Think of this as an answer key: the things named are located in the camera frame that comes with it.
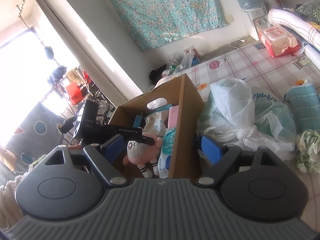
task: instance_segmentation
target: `wet wipes package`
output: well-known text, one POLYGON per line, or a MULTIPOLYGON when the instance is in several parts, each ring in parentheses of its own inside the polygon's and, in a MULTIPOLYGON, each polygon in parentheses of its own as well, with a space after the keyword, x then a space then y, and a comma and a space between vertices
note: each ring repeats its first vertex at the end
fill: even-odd
POLYGON ((146 117, 146 126, 143 132, 149 132, 155 134, 157 137, 163 137, 165 135, 164 122, 168 119, 169 109, 155 112, 146 117))
POLYGON ((176 128, 167 128, 163 137, 163 144, 158 161, 159 177, 161 179, 168 177, 175 132, 176 128))

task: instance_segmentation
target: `curtain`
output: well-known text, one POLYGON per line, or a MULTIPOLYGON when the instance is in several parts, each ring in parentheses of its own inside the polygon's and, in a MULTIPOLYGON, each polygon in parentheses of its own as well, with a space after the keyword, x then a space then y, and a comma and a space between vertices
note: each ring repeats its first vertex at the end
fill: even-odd
POLYGON ((34 0, 36 6, 48 18, 53 28, 62 38, 65 45, 69 48, 71 53, 78 60, 82 68, 94 80, 99 89, 106 95, 110 102, 115 106, 124 103, 126 98, 119 92, 119 90, 111 83, 111 81, 100 70, 99 66, 91 59, 85 50, 79 45, 76 39, 70 34, 63 22, 50 8, 45 0, 34 0))
POLYGON ((227 25, 219 0, 110 0, 143 50, 227 25))

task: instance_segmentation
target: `power cord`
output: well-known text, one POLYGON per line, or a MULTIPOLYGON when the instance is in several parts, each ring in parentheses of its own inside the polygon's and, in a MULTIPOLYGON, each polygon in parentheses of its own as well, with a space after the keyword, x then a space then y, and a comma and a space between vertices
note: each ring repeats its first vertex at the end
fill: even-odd
MULTIPOLYGON (((236 39, 236 40, 242 41, 243 43, 244 43, 244 42, 247 42, 247 43, 252 44, 251 42, 247 41, 247 38, 248 38, 249 36, 250 36, 250 34, 249 34, 248 36, 246 36, 246 38, 245 38, 244 40, 241 40, 241 39, 236 39)), ((230 44, 230 42, 231 42, 232 40, 234 40, 234 39, 231 39, 231 40, 229 41, 229 46, 230 46, 230 47, 233 47, 233 48, 235 48, 235 49, 239 49, 239 48, 234 47, 234 46, 232 46, 232 45, 230 44)))

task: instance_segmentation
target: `blue towel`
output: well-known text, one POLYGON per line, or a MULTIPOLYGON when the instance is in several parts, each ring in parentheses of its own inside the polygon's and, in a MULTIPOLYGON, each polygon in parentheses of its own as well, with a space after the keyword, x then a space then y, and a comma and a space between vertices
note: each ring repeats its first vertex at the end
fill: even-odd
POLYGON ((287 96, 293 108, 297 133, 320 129, 320 96, 312 83, 291 87, 287 96))

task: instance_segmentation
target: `blue floral fabric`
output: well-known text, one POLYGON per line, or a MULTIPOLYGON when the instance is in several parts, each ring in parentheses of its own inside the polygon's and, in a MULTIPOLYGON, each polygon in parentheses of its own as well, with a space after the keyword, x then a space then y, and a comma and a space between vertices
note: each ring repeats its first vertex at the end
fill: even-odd
POLYGON ((110 0, 143 51, 227 25, 219 0, 110 0))

